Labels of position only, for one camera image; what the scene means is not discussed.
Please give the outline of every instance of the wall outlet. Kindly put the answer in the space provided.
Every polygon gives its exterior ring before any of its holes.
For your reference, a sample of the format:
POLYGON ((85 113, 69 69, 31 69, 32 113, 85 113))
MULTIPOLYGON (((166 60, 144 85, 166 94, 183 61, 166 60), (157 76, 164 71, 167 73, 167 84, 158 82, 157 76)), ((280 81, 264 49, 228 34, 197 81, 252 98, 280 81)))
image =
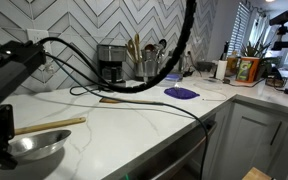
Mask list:
MULTIPOLYGON (((46 38, 46 37, 49 37, 49 34, 48 34, 48 31, 46 30, 37 30, 37 29, 27 29, 27 36, 28 36, 28 39, 33 41, 33 43, 37 43, 39 42, 40 40, 46 38)), ((51 43, 50 42, 47 42, 44 44, 44 49, 46 52, 52 54, 52 48, 51 48, 51 43)), ((46 64, 50 64, 51 63, 51 60, 50 58, 46 58, 46 64)), ((41 71, 44 71, 45 70, 45 65, 41 65, 39 67, 39 69, 41 71)))

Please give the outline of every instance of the orange box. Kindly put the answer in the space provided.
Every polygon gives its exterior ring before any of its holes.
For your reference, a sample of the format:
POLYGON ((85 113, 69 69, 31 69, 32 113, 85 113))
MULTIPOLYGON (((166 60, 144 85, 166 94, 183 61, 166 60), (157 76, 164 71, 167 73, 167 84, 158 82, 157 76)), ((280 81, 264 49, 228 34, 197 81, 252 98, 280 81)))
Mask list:
POLYGON ((257 57, 242 57, 236 74, 236 81, 252 83, 260 59, 257 57))

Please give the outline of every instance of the wooden utensil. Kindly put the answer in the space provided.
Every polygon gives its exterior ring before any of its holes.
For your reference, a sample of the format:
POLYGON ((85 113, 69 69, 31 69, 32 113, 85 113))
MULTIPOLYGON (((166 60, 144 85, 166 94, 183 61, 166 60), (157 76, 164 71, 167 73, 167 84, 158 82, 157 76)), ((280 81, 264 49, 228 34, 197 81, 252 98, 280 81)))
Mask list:
POLYGON ((260 170, 253 167, 243 178, 243 180, 271 180, 273 178, 269 177, 268 175, 264 174, 260 170))
POLYGON ((130 101, 130 102, 138 102, 138 103, 161 103, 161 102, 155 102, 155 101, 128 100, 128 99, 121 99, 121 101, 118 101, 118 100, 107 99, 107 98, 102 98, 100 100, 100 103, 118 104, 118 103, 123 103, 123 100, 130 101))
POLYGON ((126 47, 128 53, 131 55, 131 61, 133 61, 133 63, 136 63, 136 59, 135 59, 135 57, 134 57, 134 54, 131 53, 132 50, 129 49, 129 47, 128 47, 127 44, 125 44, 125 47, 126 47))
POLYGON ((137 60, 138 62, 142 62, 142 55, 141 55, 141 49, 140 49, 140 35, 138 33, 135 34, 134 37, 136 51, 137 51, 137 60))
POLYGON ((135 47, 135 44, 133 42, 132 39, 128 40, 127 42, 127 50, 128 52, 131 54, 131 56, 134 57, 134 61, 137 63, 138 62, 138 59, 137 59, 137 56, 136 56, 136 47, 135 47))
POLYGON ((45 123, 45 124, 40 124, 40 125, 35 125, 35 126, 29 126, 25 128, 15 129, 15 135, 27 134, 31 132, 46 130, 46 129, 58 128, 58 127, 72 125, 72 124, 83 123, 85 121, 86 121, 85 117, 81 117, 81 118, 73 118, 73 119, 67 119, 67 120, 62 120, 62 121, 57 121, 57 122, 45 123))

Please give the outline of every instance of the stainless steel dishwasher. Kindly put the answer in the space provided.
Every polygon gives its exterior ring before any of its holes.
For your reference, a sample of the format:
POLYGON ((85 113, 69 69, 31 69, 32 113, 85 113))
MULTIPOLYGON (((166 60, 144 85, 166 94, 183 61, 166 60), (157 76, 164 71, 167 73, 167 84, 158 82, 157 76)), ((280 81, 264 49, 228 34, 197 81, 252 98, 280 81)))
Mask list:
MULTIPOLYGON (((211 118, 204 121, 204 124, 208 129, 210 138, 216 128, 216 122, 211 118)), ((128 173, 127 179, 196 180, 200 173, 199 165, 204 146, 205 133, 199 125, 133 169, 128 173)))

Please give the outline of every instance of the white marble countertop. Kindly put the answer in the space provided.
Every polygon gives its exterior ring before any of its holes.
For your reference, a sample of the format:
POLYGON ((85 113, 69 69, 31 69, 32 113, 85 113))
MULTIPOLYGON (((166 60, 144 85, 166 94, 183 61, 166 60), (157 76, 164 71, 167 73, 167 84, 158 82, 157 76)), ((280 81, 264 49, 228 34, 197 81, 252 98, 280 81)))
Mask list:
MULTIPOLYGON (((178 84, 195 91, 200 97, 174 99, 164 94, 165 87, 159 86, 137 94, 101 94, 161 101, 181 107, 197 117, 203 117, 225 101, 238 97, 242 100, 251 98, 249 100, 255 103, 266 103, 288 111, 288 95, 265 86, 264 82, 254 88, 241 88, 211 83, 194 76, 178 84)), ((5 103, 13 105, 15 128, 74 117, 86 117, 87 121, 59 128, 72 131, 59 152, 18 166, 13 171, 0 170, 0 179, 102 179, 108 175, 116 179, 154 155, 158 148, 176 140, 184 133, 183 129, 189 130, 195 125, 194 119, 175 109, 126 103, 103 104, 99 100, 90 94, 71 96, 68 89, 7 98, 5 103)), ((41 132, 16 136, 14 140, 38 133, 41 132)))

